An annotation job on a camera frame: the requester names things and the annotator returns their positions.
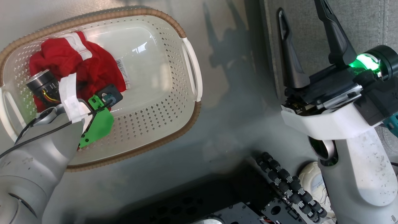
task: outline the brown rattan trim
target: brown rattan trim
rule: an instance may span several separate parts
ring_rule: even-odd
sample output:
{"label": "brown rattan trim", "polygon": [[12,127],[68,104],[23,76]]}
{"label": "brown rattan trim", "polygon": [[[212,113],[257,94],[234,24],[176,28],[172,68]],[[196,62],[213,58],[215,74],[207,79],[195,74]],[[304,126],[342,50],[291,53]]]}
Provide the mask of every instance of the brown rattan trim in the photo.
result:
{"label": "brown rattan trim", "polygon": [[146,151],[152,150],[152,149],[162,146],[166,143],[169,143],[169,142],[183,136],[186,132],[188,132],[191,129],[191,127],[194,125],[194,123],[196,122],[196,119],[199,116],[200,108],[201,108],[201,102],[195,102],[195,107],[193,108],[192,116],[189,119],[189,121],[186,123],[186,125],[184,125],[180,130],[174,132],[173,134],[171,134],[169,136],[161,138],[161,139],[159,139],[155,142],[152,142],[148,145],[141,146],[141,147],[133,149],[131,151],[124,152],[119,155],[115,155],[115,156],[112,156],[112,157],[109,157],[106,159],[101,159],[98,161],[83,163],[83,164],[79,164],[79,165],[69,165],[66,168],[66,171],[67,172],[79,172],[79,171],[94,169],[97,167],[102,167],[102,166],[105,166],[108,164],[116,163],[116,162],[119,162],[119,161],[122,161],[122,160],[125,160],[128,158],[134,157],[136,155],[142,154]]}
{"label": "brown rattan trim", "polygon": [[[17,48],[21,47],[24,44],[30,43],[32,41],[35,41],[37,39],[40,39],[42,37],[46,37],[48,35],[58,33],[67,29],[71,29],[74,27],[90,24],[90,23],[95,23],[99,21],[104,21],[104,20],[111,20],[111,19],[117,19],[117,18],[122,18],[122,17],[129,17],[129,16],[156,16],[158,18],[163,19],[164,21],[168,22],[178,33],[178,35],[181,38],[185,38],[186,34],[182,27],[177,23],[171,16],[167,15],[166,13],[155,10],[155,9],[149,9],[149,8],[139,8],[139,9],[130,9],[130,10],[122,10],[122,11],[113,11],[113,12],[106,12],[103,14],[98,14],[94,16],[88,16],[84,18],[78,18],[76,20],[64,22],[61,24],[56,24],[54,26],[39,30],[35,33],[31,33],[25,37],[19,38],[16,41],[12,42],[9,44],[6,48],[3,49],[3,51],[0,53],[0,87],[3,86],[3,73],[4,73],[4,66],[6,64],[6,61],[8,57],[11,55],[12,52],[14,52]],[[146,151],[149,151],[151,149],[157,148],[161,145],[164,145],[170,141],[173,141],[179,137],[181,137],[183,134],[185,134],[191,127],[194,125],[194,123],[197,120],[197,117],[199,116],[201,108],[201,102],[195,102],[195,107],[193,109],[192,116],[190,120],[183,126],[180,130],[174,132],[173,134],[166,136],[162,139],[159,139],[155,142],[152,142],[148,145],[133,149],[131,151],[121,153],[119,155],[115,155],[106,159],[101,159],[98,161],[90,162],[90,163],[84,163],[84,164],[79,164],[79,165],[69,165],[66,168],[67,172],[77,172],[77,171],[84,171],[84,170],[89,170],[101,166],[105,166],[108,164],[116,163],[119,161],[122,161],[124,159],[128,159],[130,157],[142,154]]]}
{"label": "brown rattan trim", "polygon": [[42,37],[46,37],[48,35],[58,33],[67,29],[71,29],[74,27],[90,24],[90,23],[95,23],[99,21],[104,21],[104,20],[111,20],[111,19],[117,19],[117,18],[122,18],[122,17],[128,17],[128,16],[156,16],[164,21],[168,22],[178,33],[178,35],[181,38],[187,37],[185,34],[185,31],[182,29],[182,27],[175,21],[171,16],[168,14],[155,10],[155,9],[150,9],[150,8],[138,8],[138,9],[130,9],[130,10],[122,10],[122,11],[114,11],[114,12],[106,12],[103,14],[98,14],[94,16],[88,16],[84,18],[78,18],[76,20],[64,22],[61,24],[56,24],[54,26],[39,30],[35,33],[31,33],[27,36],[21,37],[17,39],[16,41],[10,43],[6,48],[3,49],[3,51],[0,53],[0,87],[3,86],[3,72],[4,72],[4,66],[6,64],[6,61],[8,57],[11,55],[12,52],[14,52],[17,48],[21,47],[24,44],[30,43],[32,41],[35,41],[37,39],[40,39]]}

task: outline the green plastic bracket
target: green plastic bracket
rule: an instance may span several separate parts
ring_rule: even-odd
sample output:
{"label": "green plastic bracket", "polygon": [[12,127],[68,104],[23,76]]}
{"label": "green plastic bracket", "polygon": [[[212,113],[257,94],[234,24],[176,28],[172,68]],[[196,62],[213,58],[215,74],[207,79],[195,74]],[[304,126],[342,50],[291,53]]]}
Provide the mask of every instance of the green plastic bracket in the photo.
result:
{"label": "green plastic bracket", "polygon": [[[100,108],[101,106],[104,106],[102,100],[100,100],[100,98],[96,95],[91,97],[88,100],[88,103],[94,110]],[[113,115],[109,112],[107,108],[98,112],[94,116],[94,119],[92,120],[88,130],[82,134],[79,147],[82,148],[97,141],[98,139],[107,136],[112,130],[113,121]]]}

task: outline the teal object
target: teal object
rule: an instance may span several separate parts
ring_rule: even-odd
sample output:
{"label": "teal object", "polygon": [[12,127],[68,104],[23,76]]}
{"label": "teal object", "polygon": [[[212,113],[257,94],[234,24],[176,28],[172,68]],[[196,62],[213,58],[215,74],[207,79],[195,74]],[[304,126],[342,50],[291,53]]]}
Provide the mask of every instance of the teal object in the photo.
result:
{"label": "teal object", "polygon": [[391,133],[398,137],[398,113],[395,113],[391,117],[383,120],[383,123]]}
{"label": "teal object", "polygon": [[[94,110],[104,106],[102,100],[96,95],[91,97],[88,103]],[[113,121],[114,117],[107,108],[97,112],[88,130],[82,134],[79,147],[82,148],[107,136],[112,130]]]}

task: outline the green light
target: green light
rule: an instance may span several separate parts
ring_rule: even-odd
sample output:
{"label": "green light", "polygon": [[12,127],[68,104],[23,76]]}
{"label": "green light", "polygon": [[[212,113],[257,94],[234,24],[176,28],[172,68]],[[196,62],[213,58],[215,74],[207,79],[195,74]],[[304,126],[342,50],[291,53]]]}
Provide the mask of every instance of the green light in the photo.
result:
{"label": "green light", "polygon": [[379,70],[379,64],[374,61],[371,57],[361,54],[357,56],[357,59],[350,64],[353,68],[365,68],[373,71]]}

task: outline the cylindrical motor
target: cylindrical motor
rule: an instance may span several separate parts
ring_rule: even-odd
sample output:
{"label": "cylindrical motor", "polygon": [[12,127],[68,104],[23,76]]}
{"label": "cylindrical motor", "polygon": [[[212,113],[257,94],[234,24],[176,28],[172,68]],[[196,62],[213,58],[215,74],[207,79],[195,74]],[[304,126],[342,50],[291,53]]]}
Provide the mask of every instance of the cylindrical motor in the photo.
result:
{"label": "cylindrical motor", "polygon": [[59,82],[54,75],[45,70],[32,76],[26,83],[26,86],[37,96],[46,107],[52,107],[60,104]]}

